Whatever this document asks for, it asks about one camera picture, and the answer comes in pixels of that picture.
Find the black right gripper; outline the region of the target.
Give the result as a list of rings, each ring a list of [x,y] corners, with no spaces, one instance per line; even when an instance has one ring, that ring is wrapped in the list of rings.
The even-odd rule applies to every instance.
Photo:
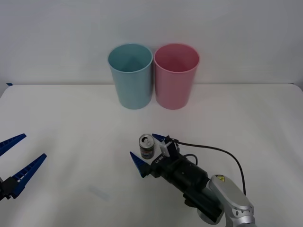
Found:
[[[170,136],[162,136],[159,134],[152,134],[152,136],[158,140],[160,143],[168,143],[171,142]],[[130,152],[130,156],[139,171],[139,174],[142,178],[145,178],[148,175],[152,175],[153,177],[162,177],[165,180],[181,180],[182,173],[179,170],[179,167],[182,163],[183,156],[181,154],[177,155],[176,159],[172,159],[170,157],[166,157],[164,155],[160,155],[156,158],[151,165],[146,163],[137,157],[136,154]]]

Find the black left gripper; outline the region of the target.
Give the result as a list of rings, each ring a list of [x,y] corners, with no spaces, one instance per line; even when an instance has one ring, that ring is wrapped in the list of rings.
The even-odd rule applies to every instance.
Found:
[[[21,140],[26,138],[26,134],[20,134],[10,139],[7,139],[3,142],[0,142],[0,156],[5,154],[8,150],[10,150],[13,146],[19,143]],[[10,176],[5,181],[0,179],[0,201],[4,198],[17,198],[22,191],[24,190],[26,184],[33,177],[35,172],[41,166],[41,164],[46,159],[47,155],[42,154],[29,165],[24,167],[22,170]]]

